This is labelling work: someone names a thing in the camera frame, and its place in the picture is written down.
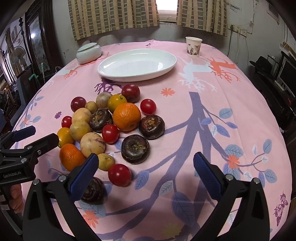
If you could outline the person's left hand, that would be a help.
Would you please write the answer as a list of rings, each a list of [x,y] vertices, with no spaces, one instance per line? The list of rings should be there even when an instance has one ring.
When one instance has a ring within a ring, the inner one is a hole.
[[[13,185],[10,189],[11,199],[10,207],[15,213],[21,213],[24,208],[22,186],[20,184]]]

